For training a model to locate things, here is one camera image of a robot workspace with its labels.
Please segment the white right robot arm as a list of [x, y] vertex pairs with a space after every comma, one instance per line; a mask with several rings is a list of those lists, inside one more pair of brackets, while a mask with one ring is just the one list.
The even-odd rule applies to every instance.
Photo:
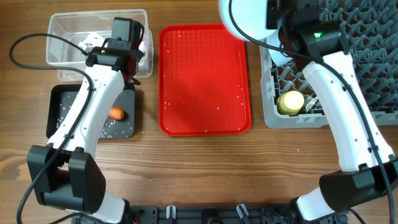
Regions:
[[397, 158], [371, 116], [339, 23], [321, 20], [317, 1], [269, 1], [266, 12], [267, 28], [277, 30], [279, 47], [318, 97], [338, 150], [339, 171], [295, 199], [298, 219], [314, 222], [387, 197], [394, 223]]

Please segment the white plastic spoon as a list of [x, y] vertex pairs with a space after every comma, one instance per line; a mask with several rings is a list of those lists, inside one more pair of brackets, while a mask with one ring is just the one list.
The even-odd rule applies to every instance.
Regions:
[[316, 105], [317, 101], [317, 97], [311, 98], [305, 105], [305, 111], [308, 113]]

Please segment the yellow plastic cup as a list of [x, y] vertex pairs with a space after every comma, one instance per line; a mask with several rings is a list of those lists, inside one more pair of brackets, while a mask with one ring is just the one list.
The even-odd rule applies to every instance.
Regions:
[[305, 99], [299, 91], [288, 91], [277, 99], [277, 110], [280, 114], [295, 116], [304, 106]]

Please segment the large light blue plate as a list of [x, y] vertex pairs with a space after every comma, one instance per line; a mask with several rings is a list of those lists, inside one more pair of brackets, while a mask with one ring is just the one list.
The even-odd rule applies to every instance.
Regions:
[[[235, 37], [248, 41], [234, 27], [229, 16], [229, 3], [230, 0], [218, 1], [221, 21]], [[231, 11], [238, 27], [253, 39], [262, 40], [275, 32], [275, 29], [266, 27], [267, 0], [232, 0]]]

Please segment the grey dishwasher rack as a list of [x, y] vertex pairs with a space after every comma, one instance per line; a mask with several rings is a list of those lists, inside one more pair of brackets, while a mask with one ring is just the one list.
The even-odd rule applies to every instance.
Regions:
[[[348, 39], [360, 89], [377, 125], [397, 124], [397, 1], [321, 0], [320, 19], [339, 23]], [[320, 128], [328, 122], [319, 100], [307, 113], [305, 105], [317, 97], [293, 61], [277, 66], [262, 47], [261, 92], [265, 124], [274, 129]], [[301, 92], [305, 105], [295, 116], [280, 114], [278, 97]]]

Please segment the white paper napkin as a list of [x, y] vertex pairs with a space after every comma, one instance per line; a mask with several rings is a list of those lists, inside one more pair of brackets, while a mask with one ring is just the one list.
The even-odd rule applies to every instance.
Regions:
[[[78, 46], [89, 52], [93, 47], [101, 46], [105, 38], [111, 37], [109, 30], [103, 32], [90, 32], [83, 40], [79, 41]], [[139, 62], [139, 70], [147, 70], [149, 64], [153, 59], [153, 41], [152, 34], [145, 34], [142, 43], [139, 46], [139, 50], [144, 53], [144, 56]]]

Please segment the black waste tray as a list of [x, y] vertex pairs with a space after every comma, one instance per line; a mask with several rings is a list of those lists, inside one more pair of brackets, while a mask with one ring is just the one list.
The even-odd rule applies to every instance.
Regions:
[[[50, 96], [46, 137], [49, 139], [62, 125], [81, 88], [81, 84], [57, 85]], [[99, 139], [122, 139], [134, 135], [136, 91], [133, 84], [124, 87], [113, 103], [124, 111], [122, 120], [106, 118]]]

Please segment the red serving tray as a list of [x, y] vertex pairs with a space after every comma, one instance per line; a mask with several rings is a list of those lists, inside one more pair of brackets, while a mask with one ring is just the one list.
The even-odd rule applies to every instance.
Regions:
[[223, 24], [159, 34], [159, 128], [167, 135], [241, 134], [252, 122], [246, 48]]

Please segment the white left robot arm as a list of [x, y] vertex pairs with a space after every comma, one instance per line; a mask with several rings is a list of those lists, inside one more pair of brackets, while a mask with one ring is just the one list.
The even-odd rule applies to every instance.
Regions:
[[111, 37], [87, 54], [83, 83], [66, 118], [46, 146], [32, 146], [27, 155], [39, 204], [96, 223], [133, 223], [129, 202], [106, 191], [95, 151], [113, 103], [137, 72], [143, 33], [141, 23], [116, 17]]

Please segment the orange carrot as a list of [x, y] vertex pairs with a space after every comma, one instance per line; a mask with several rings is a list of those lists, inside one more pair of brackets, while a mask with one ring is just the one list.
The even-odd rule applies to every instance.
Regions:
[[108, 113], [108, 117], [117, 121], [124, 119], [124, 110], [118, 107], [112, 107]]

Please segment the clear plastic bin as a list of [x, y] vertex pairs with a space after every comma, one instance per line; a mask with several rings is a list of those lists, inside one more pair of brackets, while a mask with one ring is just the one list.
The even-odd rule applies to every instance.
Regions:
[[[144, 35], [149, 34], [147, 13], [143, 9], [123, 9], [108, 11], [85, 11], [54, 14], [50, 18], [48, 33], [59, 36], [78, 45], [90, 32], [112, 32], [115, 17], [123, 17], [140, 22]], [[86, 68], [85, 56], [71, 45], [54, 38], [48, 38], [46, 44], [46, 62], [52, 66]], [[146, 78], [152, 75], [153, 59], [147, 70], [139, 70], [135, 78]]]

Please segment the light blue rice bowl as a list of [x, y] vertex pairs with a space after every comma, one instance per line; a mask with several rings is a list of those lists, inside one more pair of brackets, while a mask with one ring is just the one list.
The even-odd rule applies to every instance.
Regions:
[[[275, 31], [266, 39], [266, 44], [278, 48], [283, 47], [279, 40], [278, 31]], [[293, 58], [289, 57], [287, 54], [272, 49], [269, 49], [269, 55], [271, 56], [272, 61], [279, 67], [293, 60]]]

